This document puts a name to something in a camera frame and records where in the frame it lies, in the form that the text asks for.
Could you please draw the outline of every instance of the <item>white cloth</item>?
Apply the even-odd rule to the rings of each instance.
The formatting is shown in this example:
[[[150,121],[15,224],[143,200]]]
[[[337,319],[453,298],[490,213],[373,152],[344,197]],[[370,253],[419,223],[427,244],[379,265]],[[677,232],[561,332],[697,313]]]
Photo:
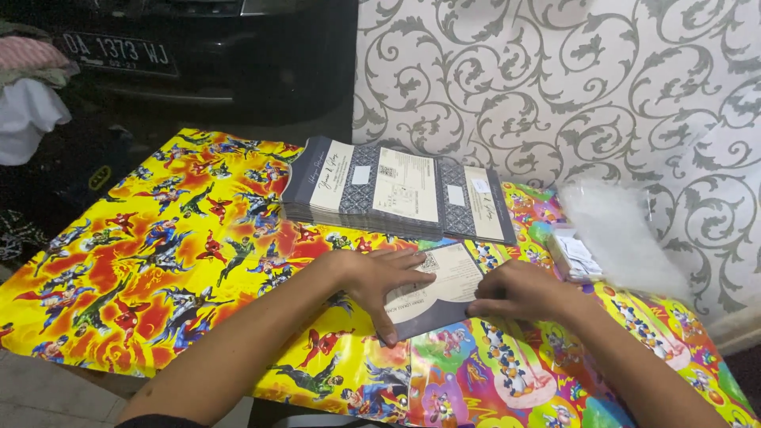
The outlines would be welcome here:
[[[43,135],[71,119],[58,94],[44,83],[22,78],[5,86],[0,97],[0,164],[27,163]]]

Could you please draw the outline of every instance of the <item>stack of invitation cards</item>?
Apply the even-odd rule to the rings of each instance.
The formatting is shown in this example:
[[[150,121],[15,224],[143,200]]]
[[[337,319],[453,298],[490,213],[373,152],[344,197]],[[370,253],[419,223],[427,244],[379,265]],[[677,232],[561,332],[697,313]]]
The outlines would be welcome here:
[[[444,233],[515,244],[510,213],[496,171],[437,163],[444,191]]]
[[[313,137],[288,169],[281,196],[287,219],[429,241],[443,237],[433,158]]]
[[[386,313],[396,327],[399,340],[428,333],[468,318],[468,305],[483,273],[461,242],[432,248],[416,269],[435,273],[430,284],[411,284],[386,296]]]

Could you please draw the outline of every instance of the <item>superhero wrapping paper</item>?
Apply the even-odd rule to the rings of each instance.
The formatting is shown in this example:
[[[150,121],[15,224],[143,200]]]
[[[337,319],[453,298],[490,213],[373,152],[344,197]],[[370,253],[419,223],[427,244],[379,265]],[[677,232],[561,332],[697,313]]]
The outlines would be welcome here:
[[[0,286],[0,347],[153,376],[324,251],[440,244],[281,219],[287,163],[300,150],[183,129]],[[541,244],[549,225],[565,221],[554,193],[515,184],[503,191],[518,245],[465,245],[484,272],[518,258],[555,273]],[[759,426],[687,308],[604,283],[583,290],[732,427]],[[557,324],[474,318],[389,349],[341,294],[288,338],[253,395],[419,426],[634,425],[578,339]]]

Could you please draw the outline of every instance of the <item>qr code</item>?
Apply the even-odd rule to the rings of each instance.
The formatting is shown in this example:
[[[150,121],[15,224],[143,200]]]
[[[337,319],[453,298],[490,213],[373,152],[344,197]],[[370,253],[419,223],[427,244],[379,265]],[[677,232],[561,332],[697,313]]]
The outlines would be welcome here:
[[[420,265],[420,270],[428,271],[438,269],[438,263],[430,251],[425,252],[425,261]]]
[[[383,165],[378,165],[378,173],[380,175],[385,175],[386,177],[396,178],[396,169],[391,167],[385,167]]]

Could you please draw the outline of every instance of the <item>pink cloth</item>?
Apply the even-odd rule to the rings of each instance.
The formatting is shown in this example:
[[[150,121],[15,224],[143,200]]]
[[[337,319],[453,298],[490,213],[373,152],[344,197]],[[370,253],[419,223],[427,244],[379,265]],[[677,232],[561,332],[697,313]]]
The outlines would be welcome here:
[[[0,38],[0,70],[58,69],[68,64],[52,44],[26,37]]]

